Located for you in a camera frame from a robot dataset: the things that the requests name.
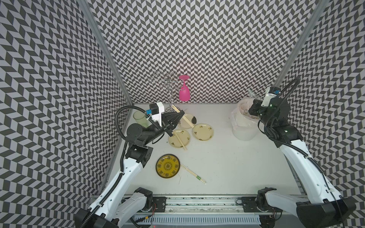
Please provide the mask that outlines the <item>chopsticks green label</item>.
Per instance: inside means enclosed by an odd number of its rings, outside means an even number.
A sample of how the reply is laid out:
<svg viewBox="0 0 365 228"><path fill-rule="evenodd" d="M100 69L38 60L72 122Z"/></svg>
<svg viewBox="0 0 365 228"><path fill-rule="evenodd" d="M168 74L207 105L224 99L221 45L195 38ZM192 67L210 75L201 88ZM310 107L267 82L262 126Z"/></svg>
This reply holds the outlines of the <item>chopsticks green label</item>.
<svg viewBox="0 0 365 228"><path fill-rule="evenodd" d="M196 179L198 179L199 181L201 181L202 183L206 184L206 180L204 180L202 177L200 177L199 175L197 175L196 173L194 173L193 171L191 171L188 167L186 167L185 165L181 164L181 166L191 175L193 175Z"/></svg>

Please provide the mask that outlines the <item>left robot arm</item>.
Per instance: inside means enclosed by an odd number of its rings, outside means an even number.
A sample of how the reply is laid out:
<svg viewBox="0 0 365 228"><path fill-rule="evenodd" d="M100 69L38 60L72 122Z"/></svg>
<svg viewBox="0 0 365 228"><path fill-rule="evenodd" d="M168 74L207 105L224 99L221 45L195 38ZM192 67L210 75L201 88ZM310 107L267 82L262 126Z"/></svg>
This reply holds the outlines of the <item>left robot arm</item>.
<svg viewBox="0 0 365 228"><path fill-rule="evenodd" d="M150 126L143 127L134 123L124 134L119 125L119 117L127 109L142 112ZM184 114L180 110L166 112L161 102L150 104L148 110L134 105L126 105L117 110L114 124L125 142L119 162L120 169L88 209L80 209L75 214L77 228L121 228L139 211L152 209L153 193L150 190L140 187L127 200L123 200L123 197L151 157L153 148L149 143L163 134L173 136L173 131Z"/></svg>

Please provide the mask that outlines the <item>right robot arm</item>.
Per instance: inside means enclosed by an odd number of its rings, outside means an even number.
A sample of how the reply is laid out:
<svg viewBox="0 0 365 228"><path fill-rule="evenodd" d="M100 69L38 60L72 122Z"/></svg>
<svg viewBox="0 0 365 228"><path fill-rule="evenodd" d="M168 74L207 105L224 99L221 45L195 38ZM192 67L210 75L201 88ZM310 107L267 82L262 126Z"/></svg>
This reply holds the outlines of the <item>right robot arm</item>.
<svg viewBox="0 0 365 228"><path fill-rule="evenodd" d="M343 197L330 183L324 170L314 160L299 130L288 121L288 97L301 81L300 77L283 89L272 86L263 100L255 99L249 109L251 116L259 118L265 134L284 154L293 167L306 198L285 195L276 188L258 191L256 205L260 211L280 209L296 216L306 228L328 228L345 220L355 211L353 197Z"/></svg>

